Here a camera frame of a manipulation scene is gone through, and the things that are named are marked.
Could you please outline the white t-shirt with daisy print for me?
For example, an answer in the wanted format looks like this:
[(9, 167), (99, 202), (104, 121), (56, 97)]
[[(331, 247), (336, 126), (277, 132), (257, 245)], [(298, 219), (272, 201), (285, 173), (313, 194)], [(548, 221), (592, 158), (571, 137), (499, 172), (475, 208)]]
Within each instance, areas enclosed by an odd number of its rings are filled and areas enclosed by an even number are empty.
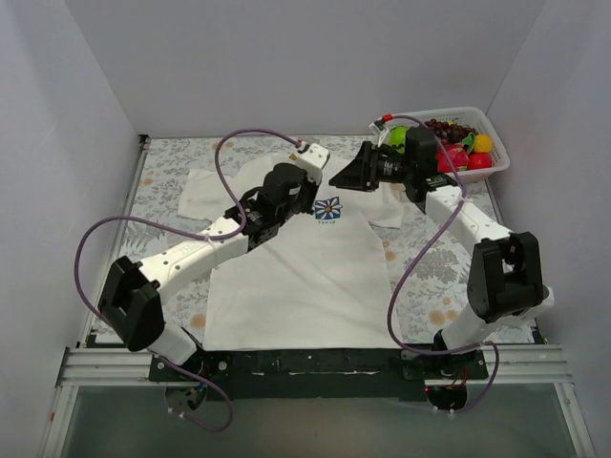
[(387, 183), (357, 192), (323, 182), (313, 209), (212, 271), (205, 349), (395, 346), (385, 249), (373, 229), (399, 228), (402, 205)]

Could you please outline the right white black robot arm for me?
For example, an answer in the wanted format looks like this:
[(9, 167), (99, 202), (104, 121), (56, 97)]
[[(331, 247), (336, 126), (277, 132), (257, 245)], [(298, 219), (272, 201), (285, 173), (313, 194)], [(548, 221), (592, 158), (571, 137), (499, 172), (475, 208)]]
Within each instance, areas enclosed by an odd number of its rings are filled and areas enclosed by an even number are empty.
[(408, 129), (405, 151), (389, 145), (362, 143), (356, 157), (329, 180), (350, 191), (372, 192), (380, 183), (401, 183), (423, 214), (440, 223), (471, 254), (467, 306), (437, 332), (428, 348), (402, 346), (401, 356), (426, 364), (443, 379), (453, 379), (476, 351), (502, 325), (521, 326), (555, 303), (544, 285), (539, 243), (530, 232), (516, 233), (490, 219), (467, 200), (456, 174), (441, 173), (437, 154), (443, 146), (426, 127)]

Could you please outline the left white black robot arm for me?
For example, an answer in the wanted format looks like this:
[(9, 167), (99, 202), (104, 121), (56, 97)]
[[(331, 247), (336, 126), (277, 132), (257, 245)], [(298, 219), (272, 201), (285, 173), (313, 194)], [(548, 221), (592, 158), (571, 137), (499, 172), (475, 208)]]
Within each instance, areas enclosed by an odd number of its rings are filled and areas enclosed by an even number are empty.
[(202, 373), (203, 359), (195, 338), (164, 319), (163, 306), (184, 286), (243, 256), (278, 235), (298, 214), (310, 214), (323, 169), (279, 163), (263, 184), (240, 200), (245, 217), (232, 207), (200, 235), (143, 260), (123, 256), (114, 261), (102, 288), (98, 310), (125, 347), (148, 349), (170, 361), (170, 369), (185, 382)]

